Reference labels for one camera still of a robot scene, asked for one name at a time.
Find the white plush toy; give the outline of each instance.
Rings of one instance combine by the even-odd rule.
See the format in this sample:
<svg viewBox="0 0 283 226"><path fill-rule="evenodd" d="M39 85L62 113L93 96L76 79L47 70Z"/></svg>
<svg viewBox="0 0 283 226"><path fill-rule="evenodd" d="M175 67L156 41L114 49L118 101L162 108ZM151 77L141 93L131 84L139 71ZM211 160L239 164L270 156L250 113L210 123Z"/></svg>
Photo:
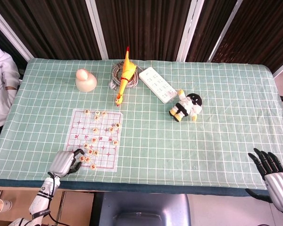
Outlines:
<svg viewBox="0 0 283 226"><path fill-rule="evenodd" d="M181 121L184 116L190 115L193 121L197 120L197 114L202 110L202 99L198 94L190 93L185 96L181 89L178 92L180 101L169 111L176 121Z"/></svg>

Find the robotic arm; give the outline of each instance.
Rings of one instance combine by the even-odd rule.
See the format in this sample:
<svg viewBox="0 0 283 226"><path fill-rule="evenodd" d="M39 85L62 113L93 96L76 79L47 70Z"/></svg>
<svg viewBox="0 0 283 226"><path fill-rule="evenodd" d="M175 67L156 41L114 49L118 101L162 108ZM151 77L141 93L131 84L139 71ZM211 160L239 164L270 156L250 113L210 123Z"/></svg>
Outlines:
<svg viewBox="0 0 283 226"><path fill-rule="evenodd" d="M50 177L45 179L29 208L29 212L33 219L26 220L24 218L19 218L12 222L9 226L41 226L43 217L50 214L50 202L60 185L60 178L64 177L66 174L77 172L81 167L81 162L74 166L75 156L79 153L84 155L84 151L82 149L77 149L74 152L57 153L48 172Z"/></svg>
<svg viewBox="0 0 283 226"><path fill-rule="evenodd" d="M248 155L254 161L270 196L256 194L250 189L245 190L255 199L274 203L275 207L283 213L283 166L273 153L259 151L256 148L254 148L254 151L259 159L251 153L248 153Z"/></svg>

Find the yellow shoe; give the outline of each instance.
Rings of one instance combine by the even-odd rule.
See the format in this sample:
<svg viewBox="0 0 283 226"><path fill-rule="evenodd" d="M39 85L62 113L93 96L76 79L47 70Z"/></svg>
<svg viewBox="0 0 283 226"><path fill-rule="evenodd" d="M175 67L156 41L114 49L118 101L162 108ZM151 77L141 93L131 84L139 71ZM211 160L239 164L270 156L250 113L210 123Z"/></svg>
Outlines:
<svg viewBox="0 0 283 226"><path fill-rule="evenodd" d="M196 121L197 120L197 115L192 116L192 120Z"/></svg>
<svg viewBox="0 0 283 226"><path fill-rule="evenodd" d="M176 115L174 115L174 119L175 119L176 121L181 121L182 117L180 117L179 114L176 114Z"/></svg>
<svg viewBox="0 0 283 226"><path fill-rule="evenodd" d="M180 89L180 90L177 91L177 94L180 96L180 95L184 94L184 91L182 89Z"/></svg>
<svg viewBox="0 0 283 226"><path fill-rule="evenodd" d="M174 110L173 108L169 111L171 116L174 116L176 114L176 110Z"/></svg>

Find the brown curtain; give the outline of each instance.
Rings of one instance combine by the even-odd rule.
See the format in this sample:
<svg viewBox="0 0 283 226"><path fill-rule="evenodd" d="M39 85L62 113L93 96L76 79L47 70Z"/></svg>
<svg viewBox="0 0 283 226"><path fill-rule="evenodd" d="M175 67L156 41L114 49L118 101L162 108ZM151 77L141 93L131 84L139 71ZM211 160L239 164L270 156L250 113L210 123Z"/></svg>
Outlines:
<svg viewBox="0 0 283 226"><path fill-rule="evenodd" d="M0 31L0 49L11 55L19 70L25 70L27 61Z"/></svg>
<svg viewBox="0 0 283 226"><path fill-rule="evenodd" d="M236 0L205 0L186 58L206 62L230 16Z"/></svg>
<svg viewBox="0 0 283 226"><path fill-rule="evenodd" d="M101 59L85 0L0 0L0 13L34 57Z"/></svg>
<svg viewBox="0 0 283 226"><path fill-rule="evenodd" d="M96 0L110 59L175 61L191 0Z"/></svg>
<svg viewBox="0 0 283 226"><path fill-rule="evenodd" d="M283 0L244 0L213 62L283 65Z"/></svg>

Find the rubber chicken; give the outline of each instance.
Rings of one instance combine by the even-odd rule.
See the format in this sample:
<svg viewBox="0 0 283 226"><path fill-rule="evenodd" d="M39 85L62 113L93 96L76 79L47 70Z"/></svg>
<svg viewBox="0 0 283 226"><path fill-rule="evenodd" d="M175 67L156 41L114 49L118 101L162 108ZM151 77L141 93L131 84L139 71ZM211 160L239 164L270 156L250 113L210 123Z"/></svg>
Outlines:
<svg viewBox="0 0 283 226"><path fill-rule="evenodd" d="M123 66L123 72L121 77L121 85L119 86L119 92L115 103L119 106L123 101L123 93L126 88L128 81L134 75L136 65L129 61L129 47L127 47L125 62Z"/></svg>

